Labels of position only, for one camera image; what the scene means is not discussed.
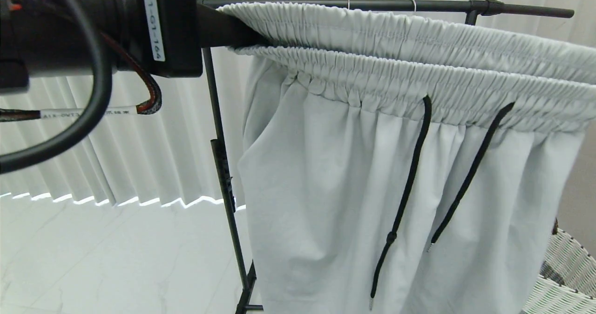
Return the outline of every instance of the white marble floor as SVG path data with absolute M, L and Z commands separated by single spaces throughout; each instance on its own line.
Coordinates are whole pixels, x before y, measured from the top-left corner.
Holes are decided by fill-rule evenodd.
M 244 211 L 237 221 L 249 265 Z M 224 207 L 210 202 L 4 197 L 0 239 L 2 314 L 232 314 L 241 293 Z

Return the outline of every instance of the drawstring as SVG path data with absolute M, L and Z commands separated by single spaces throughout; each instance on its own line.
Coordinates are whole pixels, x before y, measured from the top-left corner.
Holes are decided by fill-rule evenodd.
M 511 102 L 510 104 L 507 104 L 507 106 L 505 106 L 504 108 L 499 110 L 498 114 L 496 114 L 496 117 L 494 117 L 494 120 L 492 121 L 492 123 L 490 123 L 490 127 L 489 127 L 488 131 L 486 131 L 484 140 L 482 140 L 481 148 L 479 148 L 478 152 L 476 153 L 476 156 L 474 157 L 474 161 L 472 162 L 470 171 L 468 172 L 466 179 L 464 179 L 464 183 L 461 185 L 460 191 L 457 192 L 455 200 L 449 207 L 449 210 L 447 211 L 447 215 L 445 215 L 445 218 L 441 222 L 441 225 L 439 225 L 439 228 L 437 229 L 437 231 L 434 232 L 434 235 L 433 235 L 432 239 L 430 240 L 430 246 L 428 247 L 428 250 L 426 250 L 427 252 L 430 251 L 430 249 L 433 247 L 433 245 L 437 242 L 437 240 L 439 239 L 439 236 L 445 230 L 445 228 L 447 227 L 447 224 L 449 224 L 449 221 L 451 221 L 451 218 L 453 217 L 453 214 L 455 214 L 455 210 L 457 209 L 457 206 L 460 204 L 460 201 L 464 197 L 464 194 L 466 194 L 468 187 L 470 187 L 470 183 L 472 182 L 472 179 L 474 178 L 474 174 L 476 174 L 476 171 L 478 170 L 478 167 L 480 166 L 481 161 L 482 161 L 486 151 L 488 150 L 490 140 L 494 136 L 496 129 L 499 127 L 499 123 L 501 123 L 501 120 L 505 117 L 505 115 L 507 115 L 508 112 L 510 112 L 513 109 L 514 104 L 515 104 L 515 102 Z
M 416 146 L 413 149 L 413 157 L 412 163 L 410 165 L 410 171 L 408 174 L 408 180 L 406 181 L 406 186 L 404 188 L 404 194 L 402 195 L 402 201 L 400 202 L 400 207 L 398 209 L 398 214 L 395 216 L 395 221 L 393 223 L 393 227 L 391 232 L 387 234 L 387 242 L 385 243 L 385 247 L 383 248 L 383 252 L 381 252 L 381 257 L 379 258 L 379 262 L 377 263 L 377 268 L 374 271 L 374 278 L 372 279 L 372 289 L 371 289 L 371 299 L 369 308 L 372 310 L 373 308 L 373 299 L 375 293 L 377 292 L 377 284 L 379 282 L 379 273 L 381 272 L 381 267 L 383 266 L 383 261 L 385 261 L 385 257 L 387 252 L 389 251 L 389 247 L 395 239 L 398 237 L 398 228 L 400 227 L 400 222 L 402 220 L 402 216 L 404 215 L 404 210 L 406 208 L 406 203 L 408 202 L 409 194 L 412 191 L 413 186 L 413 179 L 416 176 L 416 170 L 418 168 L 418 163 L 420 160 L 420 153 L 422 151 L 422 144 L 424 143 L 424 138 L 426 138 L 426 134 L 428 133 L 428 127 L 430 127 L 430 117 L 432 114 L 432 104 L 430 102 L 430 97 L 426 95 L 423 99 L 424 101 L 424 118 L 422 121 L 422 128 L 420 129 L 420 134 L 418 136 L 418 140 L 416 141 Z

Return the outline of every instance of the elastic waistband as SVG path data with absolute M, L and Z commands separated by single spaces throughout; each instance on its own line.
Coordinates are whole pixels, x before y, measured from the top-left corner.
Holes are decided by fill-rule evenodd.
M 436 57 L 441 55 L 441 52 L 436 53 L 436 49 L 431 51 L 432 46 L 429 46 L 426 51 L 420 53 L 416 48 L 409 47 L 406 41 L 399 45 L 385 45 L 381 38 L 376 41 L 372 39 L 376 38 L 375 34 L 385 33 L 388 27 L 393 28 L 396 34 L 408 34 L 410 31 L 400 28 L 400 24 L 407 23 L 411 26 L 421 22 L 418 35 L 413 37 L 432 38 L 430 32 L 435 30 L 437 22 L 442 25 L 441 29 L 452 26 L 458 29 L 461 26 L 419 17 L 412 19 L 393 14 L 372 14 L 306 4 L 238 4 L 224 8 L 230 8 L 229 10 L 242 15 L 240 19 L 256 26 L 255 29 L 260 33 L 285 45 L 296 45 L 239 48 L 236 49 L 237 53 L 258 55 L 276 61 L 287 66 L 290 78 L 303 84 L 310 93 L 346 102 L 363 110 L 421 119 L 424 114 L 421 100 L 429 95 L 433 107 L 432 121 L 450 125 L 477 125 L 487 128 L 498 110 L 511 102 L 515 102 L 515 106 L 501 122 L 501 127 L 507 129 L 543 133 L 581 131 L 590 120 L 596 118 L 596 86 L 588 84 L 590 80 L 596 81 L 596 75 L 594 70 L 587 70 L 586 66 L 590 66 L 589 63 L 571 68 L 553 61 L 551 66 L 546 68 L 546 63 L 530 62 L 527 57 L 524 60 L 522 55 L 509 55 L 508 63 L 500 61 L 501 68 L 492 68 L 487 61 L 505 59 L 504 55 L 492 56 L 495 53 L 492 51 L 493 53 L 484 53 L 474 59 L 464 59 L 460 52 L 454 49 L 448 55 L 444 54 L 443 62 L 460 61 L 464 66 L 403 61 L 396 57 L 403 57 L 405 51 L 409 51 L 409 55 L 436 61 L 441 60 Z M 282 17 L 283 13 L 287 13 L 289 17 L 283 20 L 283 23 L 281 19 L 279 22 L 269 23 L 271 19 Z M 300 23 L 300 17 L 308 19 L 310 23 Z M 340 19 L 337 21 L 344 24 L 345 31 L 352 31 L 352 35 L 349 32 L 338 32 L 335 36 L 328 33 L 329 27 L 334 26 L 332 20 L 336 17 Z M 322 19 L 328 19 L 328 24 L 317 25 L 316 22 Z M 447 31 L 444 34 L 435 34 L 432 40 L 458 42 L 457 47 L 461 52 L 465 50 L 466 44 L 474 43 L 471 48 L 482 47 L 486 38 L 481 38 L 472 30 L 481 29 L 485 32 L 487 29 L 462 26 L 464 30 L 460 29 L 462 31 L 459 33 L 462 37 L 457 40 L 453 38 L 455 34 L 447 36 Z M 488 31 L 496 32 L 492 38 L 509 36 L 509 44 L 513 47 L 521 45 L 517 39 L 531 39 L 543 44 L 548 42 L 549 47 L 553 48 L 551 50 L 543 45 L 543 51 L 534 52 L 534 57 L 543 55 L 553 59 L 556 52 L 561 51 L 560 45 L 565 46 L 569 55 L 586 59 L 588 56 L 593 57 L 594 60 L 590 63 L 596 68 L 594 49 L 503 31 Z M 341 49 L 318 48 L 326 44 L 333 44 Z M 493 45 L 502 45 L 502 41 Z M 343 52 L 350 49 L 354 53 Z M 561 55 L 560 60 L 567 61 L 569 65 L 572 63 L 568 55 Z M 483 64 L 486 68 L 469 67 L 475 66 L 476 63 Z M 564 75 L 582 82 L 558 80 Z
M 294 3 L 219 8 L 275 45 L 596 83 L 596 49 L 417 16 Z

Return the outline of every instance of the curtain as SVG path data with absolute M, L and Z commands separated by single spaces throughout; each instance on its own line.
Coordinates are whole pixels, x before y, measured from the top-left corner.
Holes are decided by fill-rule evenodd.
M 270 38 L 247 86 L 255 268 L 277 314 L 516 314 L 596 118 L 596 49 L 305 4 L 222 9 Z
M 572 8 L 572 19 L 524 15 L 479 17 L 478 26 L 536 34 L 555 40 L 596 46 L 594 0 L 502 0 Z M 463 14 L 416 13 L 423 17 L 462 23 Z M 241 199 L 236 163 L 243 148 L 244 85 L 249 57 L 225 48 L 213 50 L 221 97 L 230 171 Z M 134 74 L 115 74 L 111 106 L 134 105 L 146 97 Z M 192 205 L 221 197 L 209 140 L 215 138 L 205 78 L 158 78 L 163 107 L 147 117 L 106 117 L 94 132 L 72 150 L 36 167 L 3 175 L 0 195 L 13 198 L 53 198 L 79 204 Z M 42 109 L 85 106 L 91 89 L 89 76 L 37 78 L 25 95 L 0 97 L 2 108 Z M 71 119 L 2 123 L 0 152 L 36 144 L 63 130 Z

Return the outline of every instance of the wicker basket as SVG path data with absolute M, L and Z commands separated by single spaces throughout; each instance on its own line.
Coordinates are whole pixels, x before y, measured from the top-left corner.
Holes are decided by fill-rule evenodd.
M 523 308 L 527 314 L 596 314 L 596 260 L 558 229 L 540 276 Z

